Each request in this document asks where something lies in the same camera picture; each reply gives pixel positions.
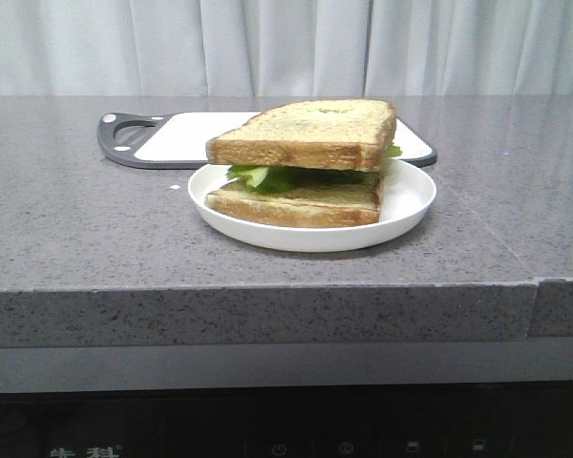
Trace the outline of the white curtain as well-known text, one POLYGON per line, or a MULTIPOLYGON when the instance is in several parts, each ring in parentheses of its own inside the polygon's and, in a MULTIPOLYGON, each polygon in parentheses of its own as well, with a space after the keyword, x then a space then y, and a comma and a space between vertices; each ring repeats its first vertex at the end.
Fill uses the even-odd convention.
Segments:
POLYGON ((0 1, 0 95, 573 94, 573 1, 0 1))

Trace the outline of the green lettuce leaf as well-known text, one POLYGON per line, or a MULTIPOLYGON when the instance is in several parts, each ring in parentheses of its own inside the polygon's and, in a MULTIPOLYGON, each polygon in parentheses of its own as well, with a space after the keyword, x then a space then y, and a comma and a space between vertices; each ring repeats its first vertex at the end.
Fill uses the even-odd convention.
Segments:
POLYGON ((402 156, 400 147, 390 144, 373 151, 359 151, 352 145, 305 150, 270 164, 244 159, 230 165, 225 191, 253 198, 346 198, 373 200, 381 189, 387 161, 402 156))

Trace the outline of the white round plate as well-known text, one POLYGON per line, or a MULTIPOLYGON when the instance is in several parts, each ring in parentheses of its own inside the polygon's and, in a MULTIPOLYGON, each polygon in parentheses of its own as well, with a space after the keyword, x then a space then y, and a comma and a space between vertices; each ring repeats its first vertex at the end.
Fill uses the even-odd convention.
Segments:
POLYGON ((232 239, 289 252, 350 251, 396 239, 423 219, 436 196, 435 182, 428 174, 408 162, 392 159, 383 183, 379 222, 323 229, 263 225, 223 215, 205 205, 206 195, 227 183, 226 170, 225 166, 205 165, 189 178, 188 193, 201 217, 232 239))

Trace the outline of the black appliance control panel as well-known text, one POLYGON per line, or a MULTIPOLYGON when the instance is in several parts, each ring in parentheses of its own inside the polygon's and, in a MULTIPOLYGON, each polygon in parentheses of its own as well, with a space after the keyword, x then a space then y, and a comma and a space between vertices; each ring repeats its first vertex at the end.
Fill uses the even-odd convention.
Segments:
POLYGON ((0 394, 0 457, 573 457, 573 382, 0 394))

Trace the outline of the toasted bread slice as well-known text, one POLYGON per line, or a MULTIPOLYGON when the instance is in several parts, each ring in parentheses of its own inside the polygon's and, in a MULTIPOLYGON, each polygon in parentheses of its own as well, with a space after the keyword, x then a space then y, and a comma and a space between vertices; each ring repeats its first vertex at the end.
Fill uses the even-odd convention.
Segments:
POLYGON ((379 171, 393 144, 396 108, 386 100, 310 100, 251 117, 206 142, 215 165, 379 171))
POLYGON ((255 223, 294 228, 342 228, 380 220, 383 179, 359 183, 310 183, 262 194, 232 181, 208 193, 205 205, 221 214, 255 223))

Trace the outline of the white cutting board grey rim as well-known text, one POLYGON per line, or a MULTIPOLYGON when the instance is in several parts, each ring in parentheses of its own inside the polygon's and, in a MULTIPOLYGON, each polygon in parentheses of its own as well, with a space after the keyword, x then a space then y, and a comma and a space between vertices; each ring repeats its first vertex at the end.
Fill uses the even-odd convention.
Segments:
POLYGON ((96 137, 115 163, 151 170, 196 170, 207 163, 205 143, 241 126, 254 112, 141 115, 108 113, 96 137))

